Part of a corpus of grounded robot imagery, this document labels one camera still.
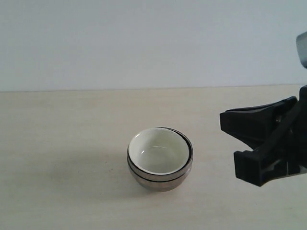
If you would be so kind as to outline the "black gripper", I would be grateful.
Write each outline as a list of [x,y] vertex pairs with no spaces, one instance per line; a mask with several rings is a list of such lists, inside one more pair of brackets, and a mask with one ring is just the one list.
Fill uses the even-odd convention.
[[291,96],[275,103],[226,110],[220,129],[252,151],[234,152],[235,174],[240,180],[263,186],[269,181],[307,171],[307,87],[299,99]]

